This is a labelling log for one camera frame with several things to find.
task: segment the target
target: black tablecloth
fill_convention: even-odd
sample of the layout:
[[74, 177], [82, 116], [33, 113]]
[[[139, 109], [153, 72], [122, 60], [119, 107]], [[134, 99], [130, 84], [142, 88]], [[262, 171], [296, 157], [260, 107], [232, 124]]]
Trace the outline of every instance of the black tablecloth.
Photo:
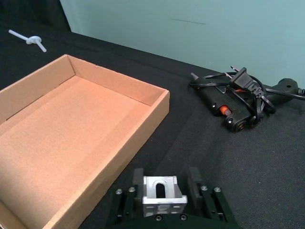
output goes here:
[[[8, 29], [41, 36], [48, 51]], [[129, 187], [133, 170], [144, 167], [149, 176], [176, 175], [185, 193], [186, 171], [195, 166], [222, 188], [245, 229], [305, 228], [305, 102], [290, 101], [256, 128], [232, 133], [187, 89], [190, 72], [213, 71], [0, 15], [1, 89], [65, 53], [170, 91], [169, 114], [115, 184]], [[80, 228], [103, 228], [110, 204], [108, 192]]]

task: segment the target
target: open cardboard tray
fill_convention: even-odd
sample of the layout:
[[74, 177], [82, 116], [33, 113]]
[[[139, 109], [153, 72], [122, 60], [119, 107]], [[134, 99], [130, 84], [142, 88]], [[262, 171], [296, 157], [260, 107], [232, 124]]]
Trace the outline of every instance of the open cardboard tray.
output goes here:
[[0, 91], [1, 227], [77, 228], [168, 111], [167, 90], [68, 55]]

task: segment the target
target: wall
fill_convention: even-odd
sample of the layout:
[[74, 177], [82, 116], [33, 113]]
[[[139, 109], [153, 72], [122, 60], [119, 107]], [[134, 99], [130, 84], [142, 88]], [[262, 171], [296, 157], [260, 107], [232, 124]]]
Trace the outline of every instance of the wall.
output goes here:
[[61, 0], [71, 30], [265, 84], [305, 87], [305, 1]]

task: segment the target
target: box inner bottom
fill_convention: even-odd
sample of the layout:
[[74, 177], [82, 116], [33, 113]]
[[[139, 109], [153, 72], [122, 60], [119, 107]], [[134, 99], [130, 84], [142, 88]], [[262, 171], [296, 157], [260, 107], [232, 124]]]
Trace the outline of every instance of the box inner bottom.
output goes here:
[[78, 76], [65, 81], [0, 125], [0, 201], [43, 228], [149, 109]]

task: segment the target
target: orange part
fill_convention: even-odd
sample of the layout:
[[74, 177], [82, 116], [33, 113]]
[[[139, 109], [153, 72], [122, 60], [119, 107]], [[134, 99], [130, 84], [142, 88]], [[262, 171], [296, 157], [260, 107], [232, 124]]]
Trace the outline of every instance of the orange part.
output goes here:
[[226, 106], [226, 105], [223, 105], [219, 108], [220, 112], [225, 115], [225, 116], [228, 116], [231, 114], [231, 111], [230, 109]]

